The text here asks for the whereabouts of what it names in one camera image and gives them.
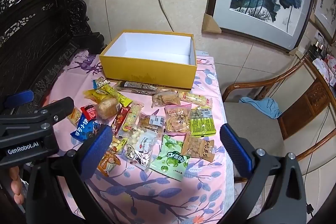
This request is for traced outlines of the person left hand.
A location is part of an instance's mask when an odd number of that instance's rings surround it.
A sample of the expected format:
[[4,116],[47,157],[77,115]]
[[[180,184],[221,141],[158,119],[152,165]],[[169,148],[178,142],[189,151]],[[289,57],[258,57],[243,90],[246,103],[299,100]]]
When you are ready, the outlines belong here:
[[25,198],[22,194],[22,182],[19,176],[19,167],[15,166],[10,168],[9,175],[11,178],[11,190],[14,193],[14,201],[16,204],[22,205]]

